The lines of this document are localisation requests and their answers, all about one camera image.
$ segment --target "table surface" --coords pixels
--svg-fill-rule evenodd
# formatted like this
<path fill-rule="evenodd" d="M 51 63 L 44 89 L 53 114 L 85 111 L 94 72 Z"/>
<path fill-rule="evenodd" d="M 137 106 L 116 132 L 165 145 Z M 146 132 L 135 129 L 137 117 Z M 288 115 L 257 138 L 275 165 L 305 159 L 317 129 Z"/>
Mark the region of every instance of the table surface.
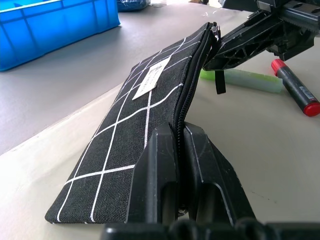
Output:
<path fill-rule="evenodd" d="M 122 14 L 121 27 L 104 33 L 113 36 L 110 46 L 105 46 L 103 37 L 98 35 L 92 42 L 102 38 L 100 45 L 77 49 L 79 42 L 64 48 L 66 60 L 62 53 L 59 60 L 48 55 L 43 58 L 44 63 L 36 60 L 21 68 L 23 72 L 31 71 L 28 66 L 37 69 L 44 78 L 51 61 L 56 70 L 62 61 L 73 68 L 62 64 L 60 68 L 65 72 L 55 73 L 56 77 L 66 81 L 68 74 L 79 69 L 74 74 L 82 80 L 80 73 L 86 74 L 87 80 L 100 77 L 115 81 L 116 86 L 134 64 L 188 36 L 203 23 L 217 21 L 222 32 L 227 33 L 247 15 L 192 3 L 149 7 Z M 82 53 L 90 58 L 83 60 Z M 319 53 L 320 41 L 316 39 L 315 47 L 287 61 L 315 96 L 320 96 Z M 103 66 L 101 59 L 107 60 L 102 57 L 107 54 L 116 60 L 110 58 L 104 71 L 89 72 L 97 67 L 88 62 Z M 272 74 L 270 63 L 274 58 L 264 52 L 238 68 Z M 0 239 L 99 239 L 102 225 L 52 225 L 44 215 L 119 89 L 118 85 L 0 156 Z M 200 80 L 186 121 L 202 127 L 231 162 L 260 221 L 320 221 L 319 116 L 303 115 L 285 91 L 275 94 L 228 85 L 227 93 L 217 95 L 214 83 Z"/>

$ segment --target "grid pattern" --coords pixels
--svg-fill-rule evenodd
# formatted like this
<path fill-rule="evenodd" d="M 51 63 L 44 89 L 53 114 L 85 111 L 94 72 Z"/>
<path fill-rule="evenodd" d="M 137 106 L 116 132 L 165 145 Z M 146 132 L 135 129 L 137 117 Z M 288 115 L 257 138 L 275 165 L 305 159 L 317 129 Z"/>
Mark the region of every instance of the grid pattern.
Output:
<path fill-rule="evenodd" d="M 188 68 L 208 24 L 131 70 L 108 114 L 48 210 L 50 223 L 117 223 L 126 219 L 133 168 L 152 131 L 174 121 Z M 156 88 L 132 100 L 154 64 L 170 57 Z"/>

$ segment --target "black marker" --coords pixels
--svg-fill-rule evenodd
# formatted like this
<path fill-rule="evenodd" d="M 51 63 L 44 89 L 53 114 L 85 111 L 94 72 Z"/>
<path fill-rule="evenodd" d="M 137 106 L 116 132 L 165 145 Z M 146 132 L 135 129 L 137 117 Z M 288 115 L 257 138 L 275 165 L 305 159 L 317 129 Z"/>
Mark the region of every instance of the black marker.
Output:
<path fill-rule="evenodd" d="M 273 60 L 271 67 L 305 115 L 320 114 L 320 102 L 282 60 Z"/>

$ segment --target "blue plastic crate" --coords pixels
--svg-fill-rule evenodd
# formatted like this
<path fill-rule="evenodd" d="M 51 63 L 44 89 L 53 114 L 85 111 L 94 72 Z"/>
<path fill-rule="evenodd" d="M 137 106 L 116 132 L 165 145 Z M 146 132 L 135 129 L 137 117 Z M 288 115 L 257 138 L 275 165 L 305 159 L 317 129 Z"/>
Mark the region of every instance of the blue plastic crate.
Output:
<path fill-rule="evenodd" d="M 116 0 L 0 0 L 0 71 L 119 24 Z"/>

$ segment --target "fabric label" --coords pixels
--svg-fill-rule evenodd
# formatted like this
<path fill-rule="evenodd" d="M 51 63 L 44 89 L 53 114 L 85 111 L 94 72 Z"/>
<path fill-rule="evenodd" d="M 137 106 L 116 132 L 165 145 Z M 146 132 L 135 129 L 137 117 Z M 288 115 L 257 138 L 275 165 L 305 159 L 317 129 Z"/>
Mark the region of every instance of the fabric label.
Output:
<path fill-rule="evenodd" d="M 135 99 L 141 97 L 142 95 L 150 92 L 152 89 L 154 89 L 156 87 L 157 81 L 158 81 L 161 73 L 165 69 L 166 65 L 170 61 L 170 58 L 171 58 L 171 56 L 156 63 L 155 65 L 153 65 L 149 68 L 148 73 L 146 74 L 143 81 L 141 82 L 141 84 L 140 84 L 138 90 L 136 91 L 134 97 L 132 98 L 132 100 L 135 100 Z"/>
<path fill-rule="evenodd" d="M 314 99 L 314 98 L 315 98 L 315 97 L 312 95 L 312 93 L 311 93 L 307 88 L 305 88 L 304 86 L 300 86 L 299 88 L 302 90 L 302 92 L 304 93 L 304 95 L 306 95 L 306 97 L 307 97 L 308 99 Z"/>

